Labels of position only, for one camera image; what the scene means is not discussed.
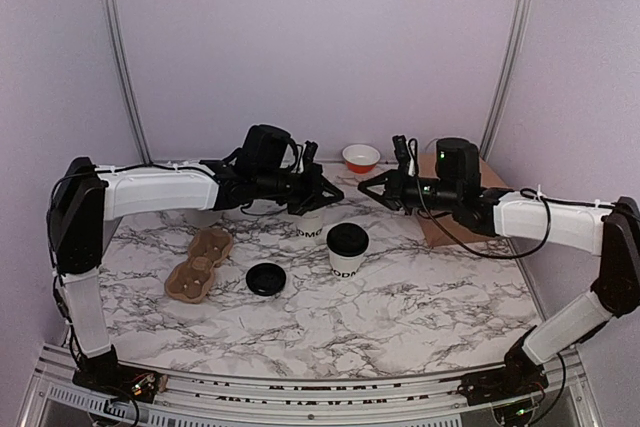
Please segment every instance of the black cup lid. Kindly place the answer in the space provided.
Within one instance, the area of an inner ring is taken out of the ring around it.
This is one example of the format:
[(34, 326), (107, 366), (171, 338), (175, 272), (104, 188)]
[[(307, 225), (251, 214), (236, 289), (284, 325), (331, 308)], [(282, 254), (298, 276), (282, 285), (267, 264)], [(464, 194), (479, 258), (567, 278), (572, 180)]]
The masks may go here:
[(359, 225), (345, 222), (329, 231), (327, 247), (343, 257), (356, 257), (369, 247), (369, 236)]
[(279, 265), (264, 263), (251, 267), (247, 272), (246, 279), (251, 292), (268, 297), (277, 294), (284, 288), (287, 274)]

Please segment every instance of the white marble surface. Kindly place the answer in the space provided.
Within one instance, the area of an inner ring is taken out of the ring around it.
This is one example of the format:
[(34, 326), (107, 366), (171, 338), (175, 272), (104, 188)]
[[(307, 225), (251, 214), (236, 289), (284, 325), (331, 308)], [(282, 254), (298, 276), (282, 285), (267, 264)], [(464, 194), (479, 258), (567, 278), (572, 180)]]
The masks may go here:
[[(325, 233), (348, 220), (371, 239), (365, 263), (347, 280), (331, 274), (325, 245), (295, 236), (288, 215), (230, 211), (218, 225), (234, 237), (231, 256), (205, 300), (185, 304), (168, 298), (163, 283), (197, 229), (179, 212), (123, 219), (100, 276), (120, 358), (249, 377), (401, 376), (500, 361), (539, 322), (515, 262), (431, 250), (415, 219), (358, 193), (358, 179), (342, 165), (325, 173), (347, 195), (327, 208)], [(506, 252), (502, 242), (476, 247)], [(246, 272), (261, 261), (287, 273), (275, 297), (246, 286)]]

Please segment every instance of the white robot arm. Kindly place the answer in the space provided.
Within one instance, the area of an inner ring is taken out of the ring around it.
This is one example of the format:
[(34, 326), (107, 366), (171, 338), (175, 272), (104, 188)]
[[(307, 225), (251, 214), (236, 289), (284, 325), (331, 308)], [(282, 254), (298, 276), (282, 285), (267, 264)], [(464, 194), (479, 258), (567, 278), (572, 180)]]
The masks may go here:
[[(289, 147), (295, 159), (283, 166)], [(47, 213), (58, 284), (54, 297), (71, 326), (78, 362), (74, 382), (113, 393), (131, 389), (132, 379), (141, 375), (118, 363), (107, 332), (98, 284), (105, 221), (168, 209), (228, 210), (256, 199), (302, 215), (344, 198), (314, 163), (316, 150), (313, 142), (299, 150), (287, 132), (256, 125), (244, 145), (223, 160), (117, 168), (75, 159), (54, 187)], [(155, 388), (149, 383), (138, 389), (139, 400), (153, 399)]]
[[(600, 275), (590, 289), (560, 312), (525, 334), (505, 355), (505, 367), (469, 374), (459, 393), (471, 405), (502, 400), (547, 386), (542, 364), (566, 347), (587, 340), (612, 317), (640, 305), (640, 211), (633, 199), (584, 203), (549, 199), (523, 189), (481, 187), (478, 149), (464, 139), (436, 145), (437, 178), (417, 172), (417, 143), (393, 138), (398, 169), (361, 182), (359, 190), (387, 208), (425, 213), (445, 234), (464, 246), (431, 211), (448, 212), (469, 230), (488, 236), (519, 237), (574, 247), (601, 258)], [(371, 187), (383, 186), (379, 193)]]
[[(242, 149), (221, 161), (133, 169), (96, 167), (86, 158), (72, 163), (47, 218), (61, 284), (54, 296), (81, 352), (74, 382), (108, 393), (130, 388), (131, 379), (141, 374), (118, 363), (106, 329), (97, 270), (104, 221), (167, 209), (225, 210), (260, 198), (302, 214), (342, 200), (342, 192), (313, 163), (314, 144), (301, 155), (301, 169), (283, 168), (288, 134), (254, 128)], [(450, 212), (480, 234), (553, 242), (601, 257), (600, 276), (589, 291), (523, 336), (505, 355), (504, 368), (462, 378), (459, 392), (475, 405), (532, 392), (535, 383), (546, 387), (544, 362), (640, 304), (640, 212), (628, 198), (596, 205), (483, 189), (477, 148), (453, 140), (438, 143), (438, 178), (421, 178), (417, 169), (409, 169), (412, 156), (405, 155), (404, 138), (394, 138), (398, 169), (361, 182), (359, 190), (394, 210)], [(370, 189), (376, 185), (384, 186), (382, 194)], [(148, 387), (139, 400), (153, 399), (155, 386)]]

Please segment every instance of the lavender wall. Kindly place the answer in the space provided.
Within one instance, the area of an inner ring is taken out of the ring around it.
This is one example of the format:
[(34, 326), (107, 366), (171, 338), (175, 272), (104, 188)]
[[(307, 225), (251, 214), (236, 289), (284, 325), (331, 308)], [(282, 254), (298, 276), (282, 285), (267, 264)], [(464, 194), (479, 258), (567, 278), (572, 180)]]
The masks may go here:
[(0, 0), (0, 425), (60, 340), (44, 215), (70, 160), (136, 160), (100, 0)]
[[(640, 199), (640, 3), (534, 0), (491, 164), (548, 195)], [(527, 261), (549, 314), (598, 272), (588, 255), (548, 247)], [(607, 427), (637, 425), (640, 312), (581, 347)]]
[(118, 0), (156, 158), (280, 125), (337, 158), (397, 133), (479, 141), (514, 0)]

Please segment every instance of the metal base frame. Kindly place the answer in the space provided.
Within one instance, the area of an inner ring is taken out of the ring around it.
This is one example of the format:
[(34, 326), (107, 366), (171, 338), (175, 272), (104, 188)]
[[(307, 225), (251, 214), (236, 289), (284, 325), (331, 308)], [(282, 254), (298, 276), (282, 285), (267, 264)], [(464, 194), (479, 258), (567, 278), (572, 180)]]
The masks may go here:
[[(567, 389), (573, 397), (580, 426), (599, 427), (595, 404), (577, 353), (573, 350), (566, 352), (565, 360)], [(547, 393), (553, 396), (560, 388), (561, 366), (555, 360), (545, 368), (550, 382)], [(116, 420), (133, 419), (130, 406), (115, 403), (107, 406), (105, 411), (109, 396), (73, 385), (74, 370), (73, 359), (66, 349), (45, 345), (18, 425), (39, 427), (49, 401)], [(456, 389), (462, 375), (481, 368), (359, 380), (253, 379), (155, 370), (168, 376), (167, 390), (158, 394), (153, 404), (139, 404), (140, 426), (408, 427), (424, 424), (429, 427), (462, 427), (460, 414), (529, 398), (522, 396), (470, 407)]]

